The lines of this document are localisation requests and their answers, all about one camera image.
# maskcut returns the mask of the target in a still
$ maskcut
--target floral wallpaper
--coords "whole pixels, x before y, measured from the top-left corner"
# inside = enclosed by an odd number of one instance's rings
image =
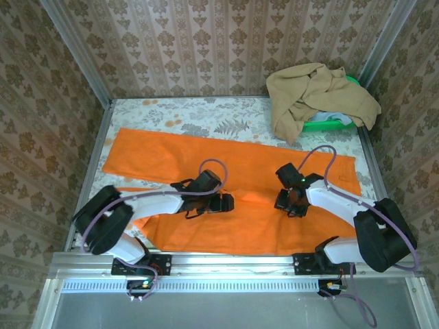
[[[102,108],[37,1],[0,1],[0,328],[29,328]]]
[[[57,2],[120,99],[263,95],[309,62],[358,77],[396,0]]]
[[[439,1],[416,2],[369,91],[383,109],[372,130],[383,180],[418,237],[439,309]]]

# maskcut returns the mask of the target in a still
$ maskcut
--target fern print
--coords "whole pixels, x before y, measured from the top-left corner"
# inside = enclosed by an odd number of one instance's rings
[[[248,127],[247,121],[244,121],[243,119],[241,119],[241,122],[236,119],[233,119],[233,121],[226,119],[215,128],[214,132],[226,135],[234,134],[235,136],[238,136],[238,133],[247,129],[250,129],[250,127]]]

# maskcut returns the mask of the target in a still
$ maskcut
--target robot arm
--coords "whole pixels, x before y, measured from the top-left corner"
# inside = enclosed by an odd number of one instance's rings
[[[119,192],[114,186],[105,186],[73,218],[92,254],[111,254],[127,263],[137,263],[147,252],[139,240],[124,232],[126,226],[140,218],[160,214],[186,212],[191,219],[206,212],[226,212],[234,208],[229,194],[209,193],[219,188],[220,179],[209,170],[195,180],[185,180],[156,189],[148,197],[137,198],[139,192]],[[117,202],[99,218],[95,217],[112,202]]]
[[[416,249],[416,239],[392,200],[360,199],[332,184],[326,185],[320,175],[313,173],[304,177],[291,163],[281,167],[276,174],[285,189],[279,193],[275,208],[287,211],[289,217],[302,217],[309,206],[317,206],[355,228],[356,238],[334,236],[316,247],[316,253],[320,253],[316,256],[320,259],[320,267],[366,263],[375,271],[384,272],[410,253],[403,239],[370,208],[391,220]]]

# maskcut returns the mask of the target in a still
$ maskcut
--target ventilation slots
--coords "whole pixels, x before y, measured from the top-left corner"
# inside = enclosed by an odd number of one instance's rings
[[[316,279],[299,280],[185,280],[163,278],[157,293],[288,293],[318,291]],[[63,293],[126,292],[126,280],[66,280]]]

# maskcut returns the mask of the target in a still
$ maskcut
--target orange cloth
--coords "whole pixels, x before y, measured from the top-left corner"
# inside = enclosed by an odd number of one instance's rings
[[[350,237],[355,231],[335,215],[309,207],[306,217],[288,218],[274,208],[281,183],[277,169],[288,162],[298,166],[307,152],[122,128],[102,169],[106,173],[172,183],[196,178],[207,158],[223,161],[228,169],[225,191],[235,198],[230,212],[185,219],[185,214],[139,219],[135,224],[159,249],[174,252],[213,252],[239,255],[290,255],[312,252],[319,243],[335,236]],[[331,154],[315,153],[301,170],[319,173]],[[360,193],[354,158],[338,156],[329,181],[352,193]],[[222,168],[208,163],[223,177]]]

